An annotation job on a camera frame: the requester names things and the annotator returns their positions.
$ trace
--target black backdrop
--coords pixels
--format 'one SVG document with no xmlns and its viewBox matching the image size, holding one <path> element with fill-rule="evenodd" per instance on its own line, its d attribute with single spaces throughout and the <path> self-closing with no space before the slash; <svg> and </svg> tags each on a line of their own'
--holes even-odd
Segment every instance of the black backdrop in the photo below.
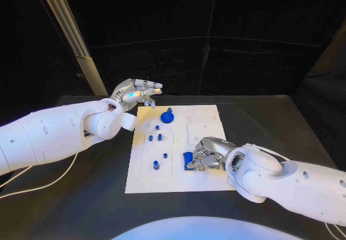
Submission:
<svg viewBox="0 0 346 240">
<path fill-rule="evenodd" d="M 346 16 L 343 0 L 69 0 L 108 92 L 127 78 L 169 95 L 290 94 Z"/>
</svg>

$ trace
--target blue knob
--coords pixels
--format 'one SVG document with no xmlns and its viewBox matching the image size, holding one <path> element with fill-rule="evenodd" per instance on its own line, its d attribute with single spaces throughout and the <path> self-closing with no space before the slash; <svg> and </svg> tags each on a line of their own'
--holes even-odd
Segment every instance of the blue knob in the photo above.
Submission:
<svg viewBox="0 0 346 240">
<path fill-rule="evenodd" d="M 160 168 L 159 162 L 157 162 L 157 161 L 153 161 L 153 169 L 154 169 L 154 170 L 159 170 L 159 168 Z"/>
<path fill-rule="evenodd" d="M 164 124 L 169 124 L 172 123 L 174 120 L 174 115 L 172 113 L 172 108 L 169 107 L 167 108 L 167 111 L 160 115 L 160 121 L 164 123 Z"/>
</svg>

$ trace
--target table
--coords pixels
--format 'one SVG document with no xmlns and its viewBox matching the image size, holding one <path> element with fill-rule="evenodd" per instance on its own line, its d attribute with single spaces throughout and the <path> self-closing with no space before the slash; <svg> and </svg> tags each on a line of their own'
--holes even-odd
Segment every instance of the table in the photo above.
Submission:
<svg viewBox="0 0 346 240">
<path fill-rule="evenodd" d="M 293 160 L 336 167 L 288 96 L 153 98 L 157 106 L 216 104 L 225 136 L 235 145 L 257 144 Z M 58 106 L 99 99 L 62 96 Z M 128 113 L 136 115 L 137 107 Z M 271 199 L 261 204 L 248 201 L 236 191 L 124 194 L 133 136 L 121 129 L 111 140 L 78 154 L 56 184 L 0 199 L 1 239 L 111 239 L 146 223 L 183 216 L 236 219 L 303 239 L 332 239 L 321 222 L 287 211 Z M 35 166 L 1 194 L 49 184 L 72 159 Z"/>
</svg>

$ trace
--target blue object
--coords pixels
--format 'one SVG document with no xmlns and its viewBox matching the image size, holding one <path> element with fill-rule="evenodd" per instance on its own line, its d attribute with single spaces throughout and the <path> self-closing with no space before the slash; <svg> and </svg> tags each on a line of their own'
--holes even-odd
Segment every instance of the blue object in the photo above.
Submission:
<svg viewBox="0 0 346 240">
<path fill-rule="evenodd" d="M 196 168 L 187 168 L 187 163 L 193 161 L 193 153 L 192 152 L 185 152 L 183 153 L 183 170 L 185 171 L 195 171 Z"/>
<path fill-rule="evenodd" d="M 172 113 L 172 108 L 169 107 L 167 108 L 167 111 L 160 115 L 160 121 L 164 123 L 164 124 L 170 124 L 174 120 L 174 115 Z"/>
<path fill-rule="evenodd" d="M 157 162 L 157 161 L 153 161 L 153 169 L 154 169 L 154 170 L 159 170 L 159 168 L 160 168 L 159 162 Z"/>
</svg>

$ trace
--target robotic hand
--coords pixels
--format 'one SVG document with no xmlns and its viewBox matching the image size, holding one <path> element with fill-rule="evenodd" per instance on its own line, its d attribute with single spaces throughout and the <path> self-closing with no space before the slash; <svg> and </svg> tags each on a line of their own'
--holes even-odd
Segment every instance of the robotic hand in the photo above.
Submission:
<svg viewBox="0 0 346 240">
<path fill-rule="evenodd" d="M 156 107 L 150 98 L 160 83 L 127 79 L 110 98 L 37 112 L 0 127 L 0 175 L 65 159 L 111 139 L 121 127 L 133 131 L 137 117 L 125 113 L 138 103 Z"/>
<path fill-rule="evenodd" d="M 270 155 L 284 158 L 284 162 Z M 324 223 L 346 226 L 346 172 L 291 161 L 247 144 L 236 147 L 215 137 L 205 137 L 193 151 L 189 168 L 219 169 L 225 164 L 226 183 L 252 202 L 271 198 L 287 210 Z"/>
</svg>

